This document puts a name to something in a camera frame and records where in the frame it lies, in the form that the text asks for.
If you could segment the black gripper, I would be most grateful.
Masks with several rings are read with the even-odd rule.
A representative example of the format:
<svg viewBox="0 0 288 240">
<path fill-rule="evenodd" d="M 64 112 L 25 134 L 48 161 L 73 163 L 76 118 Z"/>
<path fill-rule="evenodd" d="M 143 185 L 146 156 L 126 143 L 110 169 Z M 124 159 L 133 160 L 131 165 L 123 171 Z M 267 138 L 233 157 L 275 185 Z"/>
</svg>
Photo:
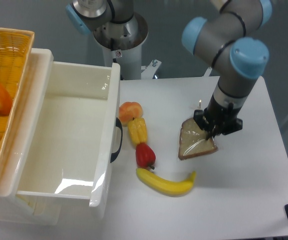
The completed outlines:
<svg viewBox="0 0 288 240">
<path fill-rule="evenodd" d="M 209 140 L 215 135 L 229 135 L 242 130 L 243 121 L 237 117 L 240 110 L 241 107 L 236 108 L 233 103 L 221 106 L 212 96 L 204 111 L 194 111 L 193 119 L 199 128 L 206 132 L 205 139 Z"/>
</svg>

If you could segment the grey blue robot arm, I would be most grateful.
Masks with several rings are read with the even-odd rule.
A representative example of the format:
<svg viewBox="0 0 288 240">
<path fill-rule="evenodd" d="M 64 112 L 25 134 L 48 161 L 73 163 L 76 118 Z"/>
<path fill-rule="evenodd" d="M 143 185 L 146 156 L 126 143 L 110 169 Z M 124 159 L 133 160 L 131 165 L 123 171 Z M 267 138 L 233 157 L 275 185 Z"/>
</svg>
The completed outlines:
<svg viewBox="0 0 288 240">
<path fill-rule="evenodd" d="M 249 34 L 272 13 L 268 0 L 222 0 L 215 5 L 218 18 L 210 22 L 192 19 L 181 37 L 188 52 L 220 74 L 207 108 L 193 115 L 207 138 L 242 129 L 238 113 L 269 59 L 266 45 Z M 141 77 L 141 47 L 148 26 L 131 0 L 74 0 L 66 6 L 66 13 L 80 33 L 94 36 L 106 64 L 120 65 L 122 79 Z"/>
</svg>

